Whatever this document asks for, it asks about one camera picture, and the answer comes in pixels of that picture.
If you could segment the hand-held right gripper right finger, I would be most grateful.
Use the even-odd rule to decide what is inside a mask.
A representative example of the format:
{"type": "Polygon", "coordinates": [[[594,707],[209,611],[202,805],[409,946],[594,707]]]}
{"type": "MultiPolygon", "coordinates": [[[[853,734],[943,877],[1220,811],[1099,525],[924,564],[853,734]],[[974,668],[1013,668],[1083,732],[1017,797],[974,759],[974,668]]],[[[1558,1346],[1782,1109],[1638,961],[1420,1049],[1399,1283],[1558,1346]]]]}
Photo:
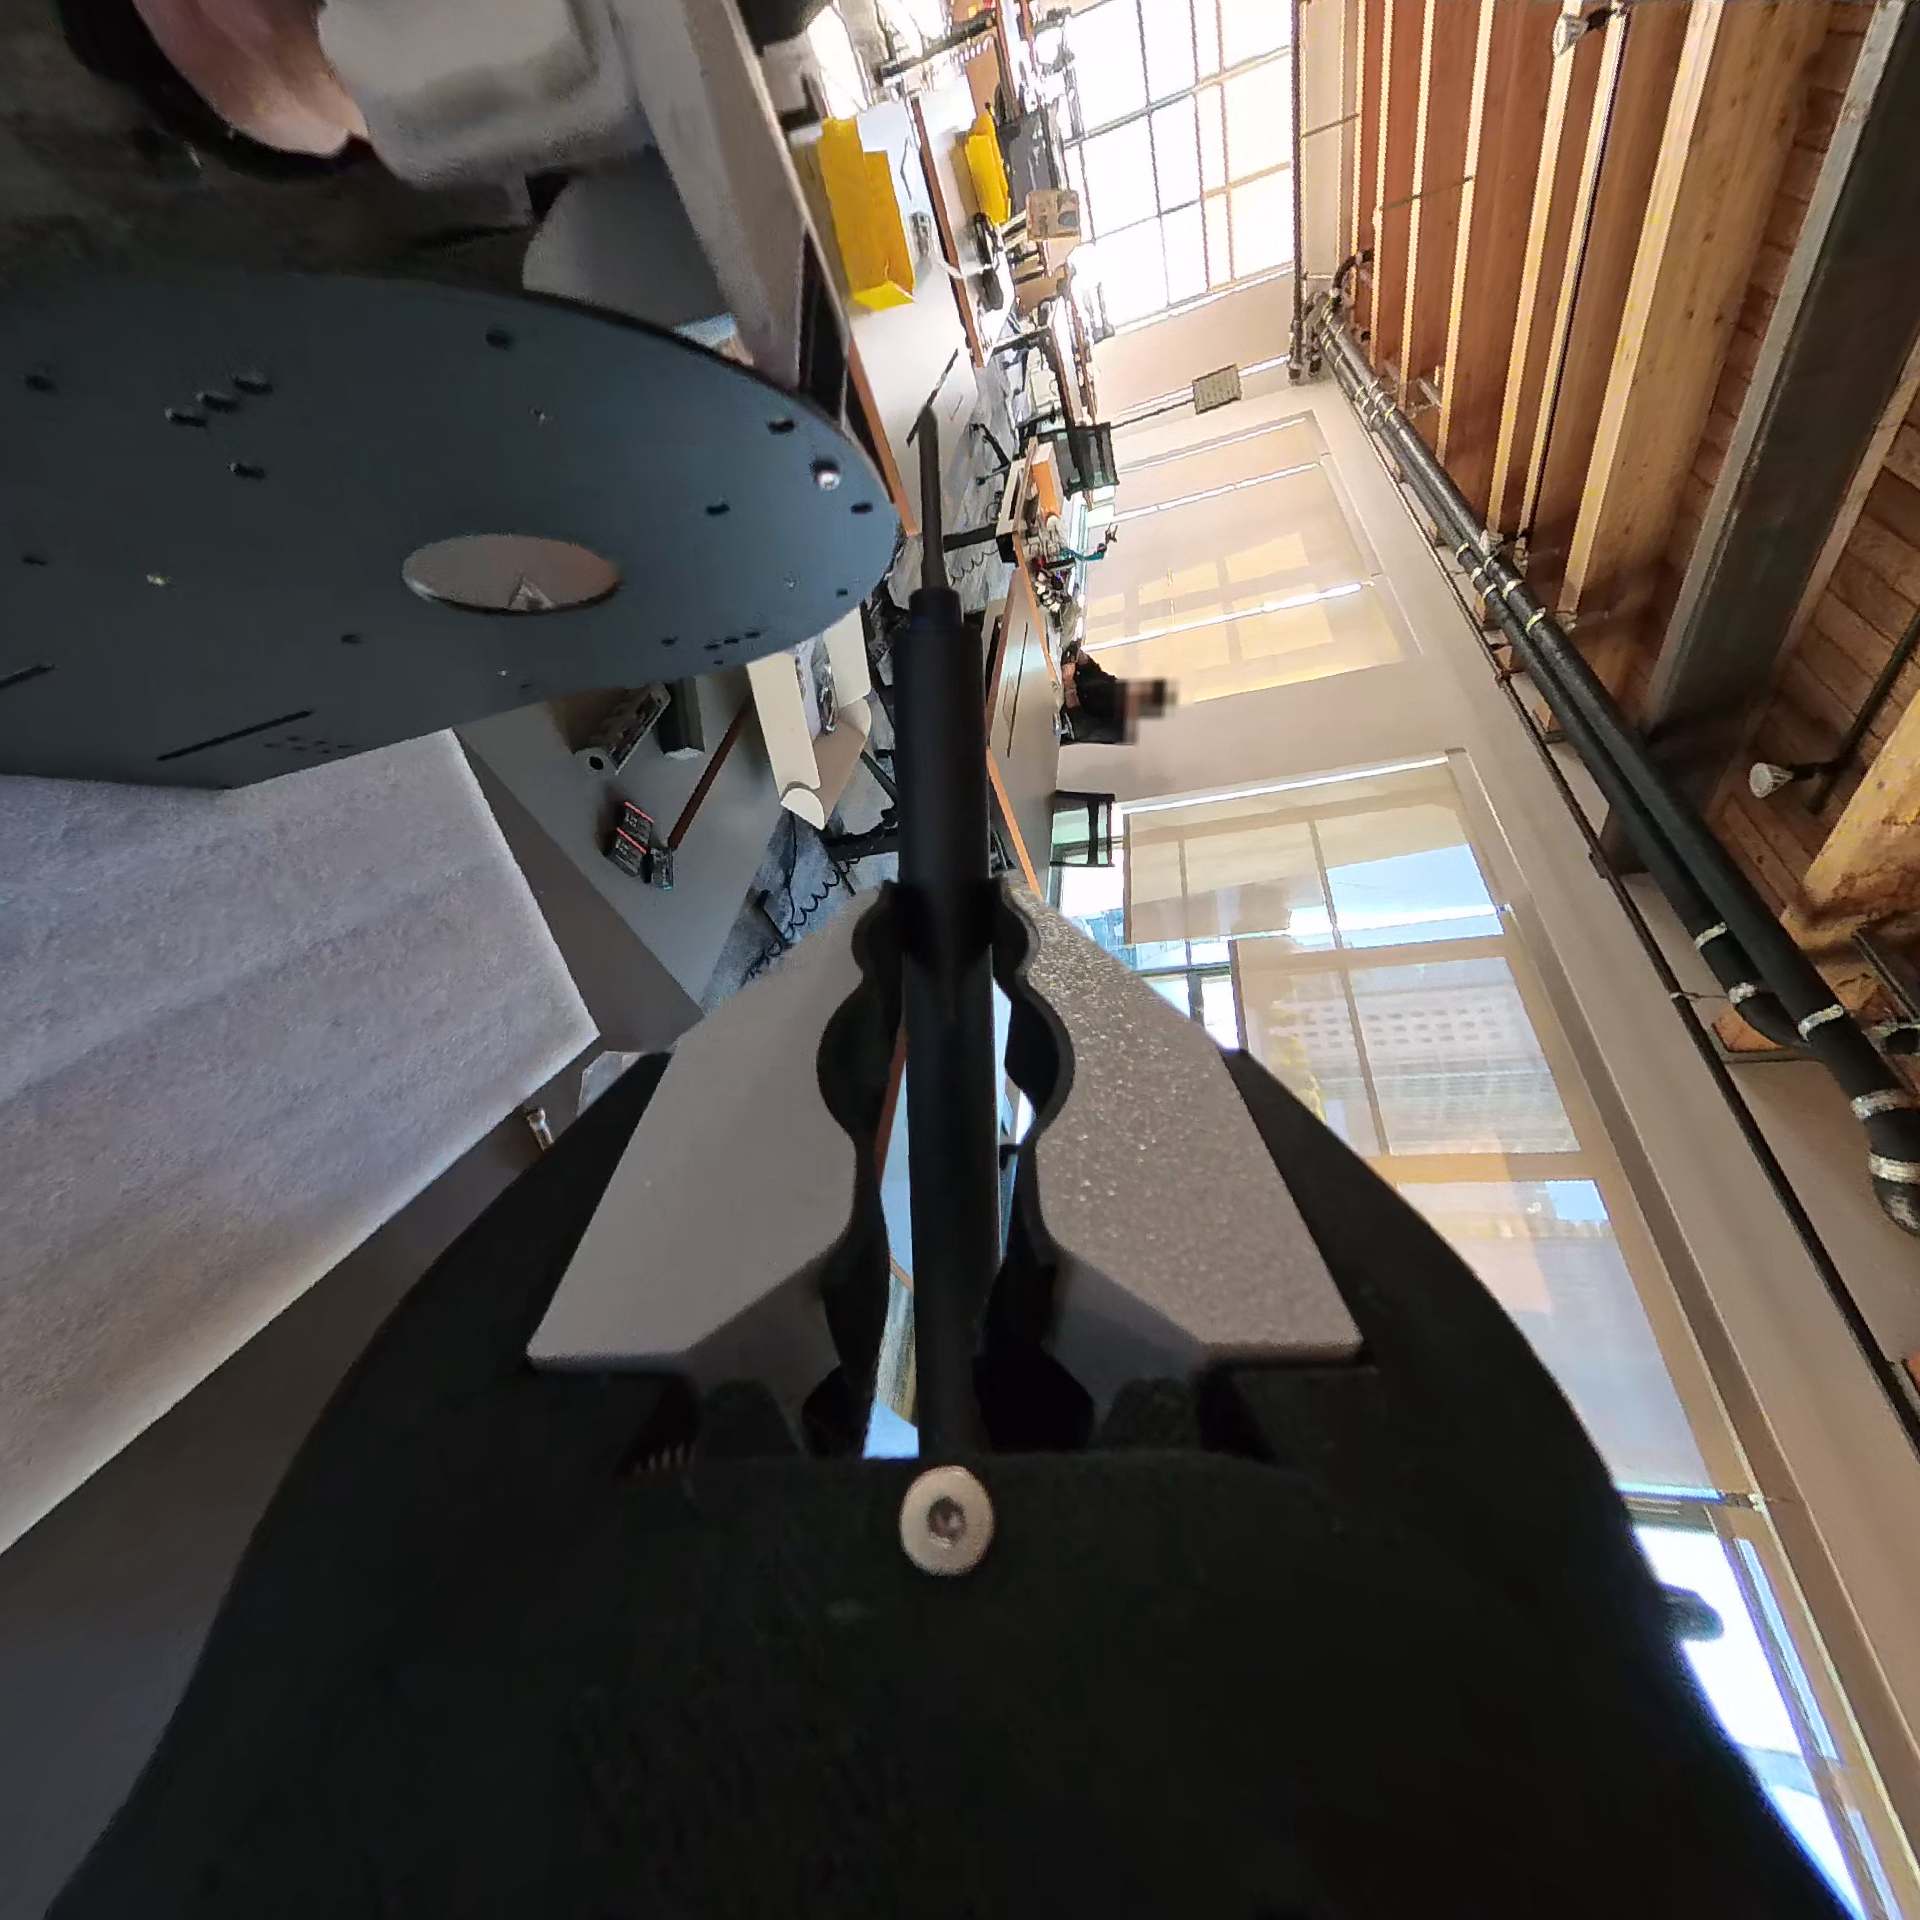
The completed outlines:
{"type": "Polygon", "coordinates": [[[1355,1360],[1357,1319],[1224,1049],[1031,888],[1006,899],[1055,1067],[1026,1140],[1043,1350],[1070,1374],[1355,1360]]]}

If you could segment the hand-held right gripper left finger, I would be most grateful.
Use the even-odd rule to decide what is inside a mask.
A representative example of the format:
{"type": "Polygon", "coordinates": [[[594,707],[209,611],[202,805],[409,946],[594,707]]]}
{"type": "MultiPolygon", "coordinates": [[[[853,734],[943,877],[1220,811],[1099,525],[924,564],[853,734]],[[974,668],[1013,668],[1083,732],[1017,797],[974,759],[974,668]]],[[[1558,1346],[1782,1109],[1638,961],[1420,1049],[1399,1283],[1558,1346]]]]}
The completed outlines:
{"type": "Polygon", "coordinates": [[[672,1049],[528,1346],[548,1372],[876,1376],[904,1082],[903,890],[672,1049]]]}

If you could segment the black electric screwdriver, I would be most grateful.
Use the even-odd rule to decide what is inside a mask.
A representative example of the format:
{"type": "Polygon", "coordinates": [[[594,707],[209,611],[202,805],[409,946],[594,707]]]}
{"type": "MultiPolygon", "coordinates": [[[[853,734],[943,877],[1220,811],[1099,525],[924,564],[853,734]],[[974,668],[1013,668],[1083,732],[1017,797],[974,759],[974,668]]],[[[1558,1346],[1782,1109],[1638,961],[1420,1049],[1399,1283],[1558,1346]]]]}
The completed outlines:
{"type": "Polygon", "coordinates": [[[916,1414],[924,1467],[991,1448],[976,1387],[980,1325],[1000,1263],[994,935],[987,664],[948,584],[940,422],[927,402],[923,578],[894,644],[900,953],[909,1105],[916,1414]]]}

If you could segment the black round metal plate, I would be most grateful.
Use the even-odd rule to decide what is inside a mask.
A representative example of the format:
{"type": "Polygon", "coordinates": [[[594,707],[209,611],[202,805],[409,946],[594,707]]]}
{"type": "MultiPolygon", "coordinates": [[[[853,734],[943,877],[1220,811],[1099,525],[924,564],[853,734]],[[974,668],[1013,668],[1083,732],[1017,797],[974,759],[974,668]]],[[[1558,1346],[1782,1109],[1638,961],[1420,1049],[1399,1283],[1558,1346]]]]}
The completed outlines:
{"type": "Polygon", "coordinates": [[[4,289],[2,768],[234,790],[822,636],[900,516],[809,396],[576,299],[4,289]]]}

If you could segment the beige roller blind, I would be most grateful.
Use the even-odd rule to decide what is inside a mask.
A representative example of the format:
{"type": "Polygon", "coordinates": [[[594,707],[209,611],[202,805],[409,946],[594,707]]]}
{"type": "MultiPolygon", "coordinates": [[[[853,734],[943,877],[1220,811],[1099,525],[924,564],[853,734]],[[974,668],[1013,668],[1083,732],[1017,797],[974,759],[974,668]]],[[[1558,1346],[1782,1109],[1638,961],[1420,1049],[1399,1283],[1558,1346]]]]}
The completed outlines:
{"type": "Polygon", "coordinates": [[[1502,927],[1445,758],[1141,805],[1123,835],[1133,948],[1375,950],[1502,927]]]}

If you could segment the white small device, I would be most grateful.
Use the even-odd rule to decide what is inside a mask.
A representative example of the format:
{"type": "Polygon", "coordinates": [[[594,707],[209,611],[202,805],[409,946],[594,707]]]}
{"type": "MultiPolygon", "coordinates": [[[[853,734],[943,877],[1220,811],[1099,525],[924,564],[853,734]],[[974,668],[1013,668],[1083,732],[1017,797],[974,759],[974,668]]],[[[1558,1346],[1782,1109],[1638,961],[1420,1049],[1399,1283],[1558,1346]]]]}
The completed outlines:
{"type": "Polygon", "coordinates": [[[670,684],[623,688],[575,747],[575,758],[594,776],[616,778],[672,703],[670,684]]]}

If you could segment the white foam sheet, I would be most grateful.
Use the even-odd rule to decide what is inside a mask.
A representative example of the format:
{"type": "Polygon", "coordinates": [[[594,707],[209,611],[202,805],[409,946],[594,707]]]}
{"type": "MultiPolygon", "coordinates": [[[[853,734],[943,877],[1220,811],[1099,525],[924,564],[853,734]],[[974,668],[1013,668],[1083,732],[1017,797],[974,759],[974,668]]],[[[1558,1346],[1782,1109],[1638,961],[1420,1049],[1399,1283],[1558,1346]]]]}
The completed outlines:
{"type": "Polygon", "coordinates": [[[2,826],[13,1545],[597,1028],[450,732],[2,826]]]}

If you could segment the black ceiling pipe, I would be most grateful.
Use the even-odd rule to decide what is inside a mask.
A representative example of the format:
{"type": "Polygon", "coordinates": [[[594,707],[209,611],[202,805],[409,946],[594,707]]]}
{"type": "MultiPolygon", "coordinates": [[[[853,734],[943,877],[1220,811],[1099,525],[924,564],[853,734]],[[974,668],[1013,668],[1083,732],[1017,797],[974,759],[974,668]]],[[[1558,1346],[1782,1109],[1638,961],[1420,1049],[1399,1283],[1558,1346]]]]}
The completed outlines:
{"type": "Polygon", "coordinates": [[[1808,1054],[1835,1080],[1864,1132],[1869,1180],[1883,1212],[1917,1235],[1917,1092],[1793,942],[1698,808],[1653,762],[1561,620],[1381,382],[1349,315],[1350,281],[1372,262],[1372,250],[1360,247],[1335,267],[1328,289],[1300,323],[1302,338],[1331,363],[1360,423],[1432,521],[1513,664],[1544,697],[1728,1004],[1766,1042],[1808,1054]]]}

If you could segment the cluttered workbench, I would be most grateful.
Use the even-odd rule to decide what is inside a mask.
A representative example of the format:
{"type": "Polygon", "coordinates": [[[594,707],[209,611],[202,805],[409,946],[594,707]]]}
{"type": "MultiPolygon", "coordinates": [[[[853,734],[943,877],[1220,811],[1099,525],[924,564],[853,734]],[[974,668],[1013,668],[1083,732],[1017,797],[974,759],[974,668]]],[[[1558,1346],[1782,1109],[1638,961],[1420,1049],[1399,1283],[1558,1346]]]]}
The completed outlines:
{"type": "Polygon", "coordinates": [[[1119,458],[1095,373],[1099,297],[1083,273],[1093,211],[1068,179],[1072,52],[1056,42],[1044,60],[1041,43],[1041,31],[1061,38],[1066,19],[1036,3],[938,3],[938,28],[875,77],[909,110],[965,361],[999,369],[1022,449],[1055,443],[1058,490],[1079,495],[1097,525],[1113,516],[1119,458]],[[1014,216],[1003,228],[978,213],[963,156],[982,110],[996,120],[1013,188],[1014,216]]]}

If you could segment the person's white shirt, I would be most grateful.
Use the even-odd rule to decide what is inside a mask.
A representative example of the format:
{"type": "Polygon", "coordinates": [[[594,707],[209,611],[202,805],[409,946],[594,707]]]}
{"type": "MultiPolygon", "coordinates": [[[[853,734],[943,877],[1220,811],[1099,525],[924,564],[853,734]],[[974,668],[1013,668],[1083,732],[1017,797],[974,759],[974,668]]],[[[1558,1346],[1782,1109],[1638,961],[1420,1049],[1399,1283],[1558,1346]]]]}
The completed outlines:
{"type": "Polygon", "coordinates": [[[512,188],[517,284],[752,360],[661,153],[614,3],[332,1],[319,38],[419,188],[512,188]]]}

